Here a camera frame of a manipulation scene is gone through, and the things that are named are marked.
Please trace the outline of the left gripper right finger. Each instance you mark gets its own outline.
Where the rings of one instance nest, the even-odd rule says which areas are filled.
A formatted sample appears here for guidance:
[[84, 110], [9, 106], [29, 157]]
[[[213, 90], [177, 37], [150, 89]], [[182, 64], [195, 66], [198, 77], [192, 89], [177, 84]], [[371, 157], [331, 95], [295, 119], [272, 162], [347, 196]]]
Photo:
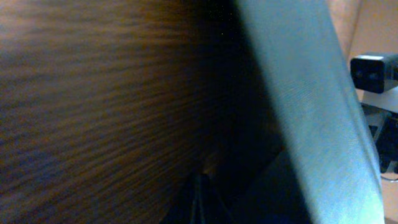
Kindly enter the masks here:
[[217, 189], [206, 174], [197, 177], [197, 223], [234, 224], [236, 223], [221, 199]]

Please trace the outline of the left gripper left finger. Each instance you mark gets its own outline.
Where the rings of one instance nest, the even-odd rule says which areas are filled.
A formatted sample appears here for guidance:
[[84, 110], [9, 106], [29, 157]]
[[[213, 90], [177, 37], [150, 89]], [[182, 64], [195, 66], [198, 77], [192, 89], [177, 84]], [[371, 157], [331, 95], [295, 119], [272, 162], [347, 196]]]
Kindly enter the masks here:
[[195, 223], [197, 212], [197, 183], [199, 176], [188, 177], [166, 216], [159, 224], [190, 224]]

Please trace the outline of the black box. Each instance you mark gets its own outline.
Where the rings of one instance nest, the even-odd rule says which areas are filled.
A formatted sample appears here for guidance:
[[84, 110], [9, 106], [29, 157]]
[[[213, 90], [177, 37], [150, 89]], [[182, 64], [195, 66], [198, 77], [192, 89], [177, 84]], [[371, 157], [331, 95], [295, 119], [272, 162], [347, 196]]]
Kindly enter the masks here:
[[325, 1], [238, 1], [312, 223], [383, 223], [379, 158]]

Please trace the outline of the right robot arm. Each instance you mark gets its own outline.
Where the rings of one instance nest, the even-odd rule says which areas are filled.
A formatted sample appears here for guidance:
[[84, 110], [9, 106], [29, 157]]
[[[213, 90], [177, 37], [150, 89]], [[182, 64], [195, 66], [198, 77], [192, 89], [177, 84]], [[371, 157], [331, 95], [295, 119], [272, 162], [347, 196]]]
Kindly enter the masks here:
[[397, 54], [367, 52], [349, 63], [355, 88], [371, 130], [380, 172], [397, 174]]

